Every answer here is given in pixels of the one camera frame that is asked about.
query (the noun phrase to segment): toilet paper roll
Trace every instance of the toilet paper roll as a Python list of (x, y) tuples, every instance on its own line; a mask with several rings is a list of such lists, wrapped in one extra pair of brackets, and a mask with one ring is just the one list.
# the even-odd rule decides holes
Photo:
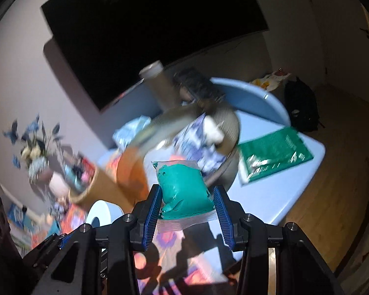
[(112, 224), (114, 220), (124, 215), (122, 209), (116, 204), (99, 200), (90, 209), (86, 223), (92, 227), (99, 227)]

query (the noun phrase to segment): black television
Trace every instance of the black television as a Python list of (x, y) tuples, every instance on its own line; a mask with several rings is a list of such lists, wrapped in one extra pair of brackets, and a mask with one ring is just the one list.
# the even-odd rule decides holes
[(146, 65), (267, 30), (256, 0), (49, 0), (53, 38), (101, 110)]

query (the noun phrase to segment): green folder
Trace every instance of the green folder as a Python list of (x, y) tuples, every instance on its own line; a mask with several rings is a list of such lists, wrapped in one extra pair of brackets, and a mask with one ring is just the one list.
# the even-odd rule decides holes
[(285, 127), (238, 145), (239, 173), (249, 183), (313, 159), (297, 131)]

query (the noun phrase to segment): ziplock bag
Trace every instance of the ziplock bag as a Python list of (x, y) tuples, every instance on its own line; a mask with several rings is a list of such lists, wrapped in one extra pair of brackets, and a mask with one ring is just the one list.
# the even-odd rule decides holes
[(162, 188), (164, 206), (160, 219), (166, 222), (160, 225), (164, 231), (182, 230), (193, 224), (209, 220), (215, 206), (195, 161), (155, 162), (158, 183)]

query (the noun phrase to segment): wooden floor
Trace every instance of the wooden floor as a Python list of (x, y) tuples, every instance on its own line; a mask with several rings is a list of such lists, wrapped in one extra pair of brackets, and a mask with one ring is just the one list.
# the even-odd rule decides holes
[(309, 136), (325, 158), (288, 213), (334, 271), (349, 249), (369, 199), (369, 103), (329, 85), (315, 91), (320, 121)]

